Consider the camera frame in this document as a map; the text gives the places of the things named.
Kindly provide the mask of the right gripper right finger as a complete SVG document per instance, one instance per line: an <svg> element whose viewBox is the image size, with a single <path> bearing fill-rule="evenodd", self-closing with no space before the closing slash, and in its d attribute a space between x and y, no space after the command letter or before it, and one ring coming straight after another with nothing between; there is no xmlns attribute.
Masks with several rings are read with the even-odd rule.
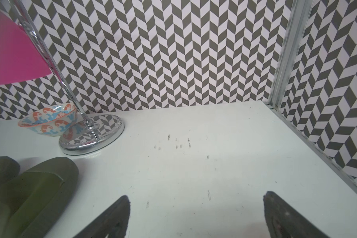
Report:
<svg viewBox="0 0 357 238"><path fill-rule="evenodd" d="M273 191L264 197L264 217L272 238L327 238L328 236L303 217Z"/></svg>

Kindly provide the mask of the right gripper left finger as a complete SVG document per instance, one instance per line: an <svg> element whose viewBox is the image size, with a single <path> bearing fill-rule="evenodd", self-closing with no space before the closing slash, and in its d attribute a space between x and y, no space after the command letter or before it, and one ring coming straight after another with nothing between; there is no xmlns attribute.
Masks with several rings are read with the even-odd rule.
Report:
<svg viewBox="0 0 357 238"><path fill-rule="evenodd" d="M123 195L74 237L125 238L130 213L131 203L129 198Z"/></svg>

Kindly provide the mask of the olive green shoe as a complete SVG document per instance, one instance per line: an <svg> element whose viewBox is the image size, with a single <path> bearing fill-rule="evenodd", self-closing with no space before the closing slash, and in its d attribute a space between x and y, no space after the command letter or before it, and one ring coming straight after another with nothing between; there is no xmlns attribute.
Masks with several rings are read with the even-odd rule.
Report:
<svg viewBox="0 0 357 238"><path fill-rule="evenodd" d="M0 185L18 176L20 165L8 156L0 156Z"/></svg>
<svg viewBox="0 0 357 238"><path fill-rule="evenodd" d="M0 185L0 238L43 238L73 196L79 170L67 157L37 164Z"/></svg>

